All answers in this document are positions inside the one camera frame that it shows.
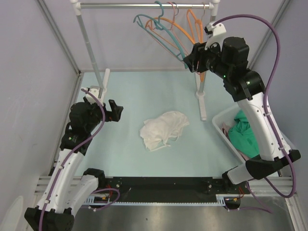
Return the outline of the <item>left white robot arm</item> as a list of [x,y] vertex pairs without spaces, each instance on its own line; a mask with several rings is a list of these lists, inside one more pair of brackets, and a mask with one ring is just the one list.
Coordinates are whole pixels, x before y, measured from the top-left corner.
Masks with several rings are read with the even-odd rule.
[[93,192],[107,187],[104,171],[88,168],[71,190],[70,186],[93,139],[105,122],[118,122],[123,111],[114,100],[111,110],[104,103],[90,103],[86,98],[70,108],[69,122],[60,144],[59,157],[46,190],[34,208],[27,208],[25,219],[35,231],[70,231],[75,215]]

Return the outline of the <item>white tank top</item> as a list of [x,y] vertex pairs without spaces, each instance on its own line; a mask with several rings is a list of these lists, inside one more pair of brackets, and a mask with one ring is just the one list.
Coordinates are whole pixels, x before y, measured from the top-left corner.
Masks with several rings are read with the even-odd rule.
[[145,120],[140,129],[140,137],[146,149],[156,151],[169,147],[168,140],[176,141],[189,124],[185,114],[179,111],[165,112],[157,118]]

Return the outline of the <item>pink wire hanger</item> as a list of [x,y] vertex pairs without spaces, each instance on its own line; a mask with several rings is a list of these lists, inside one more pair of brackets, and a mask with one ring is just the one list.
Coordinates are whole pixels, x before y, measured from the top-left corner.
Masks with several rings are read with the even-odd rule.
[[185,64],[184,58],[188,55],[188,50],[177,35],[176,31],[181,32],[191,42],[191,44],[202,42],[204,38],[202,32],[202,20],[196,17],[192,9],[188,9],[186,12],[186,20],[190,32],[187,32],[176,23],[176,16],[178,15],[179,10],[175,2],[168,3],[173,9],[172,19],[164,17],[165,11],[163,4],[160,1],[156,0],[155,3],[158,4],[161,9],[160,15],[154,18],[145,15],[144,17],[147,18],[148,21],[145,25],[139,23],[139,26],[142,27],[157,43],[159,43],[160,46],[182,63],[185,69],[187,69],[188,66]]

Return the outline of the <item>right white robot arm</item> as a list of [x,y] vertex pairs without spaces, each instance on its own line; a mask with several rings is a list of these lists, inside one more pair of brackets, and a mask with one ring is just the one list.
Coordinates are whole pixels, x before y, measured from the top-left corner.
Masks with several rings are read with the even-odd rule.
[[281,132],[263,102],[265,86],[260,75],[247,68],[249,46],[243,38],[228,37],[220,45],[195,43],[183,60],[191,72],[210,71],[223,80],[224,88],[244,112],[257,140],[259,154],[223,174],[222,188],[233,193],[240,183],[261,180],[300,159],[283,141]]

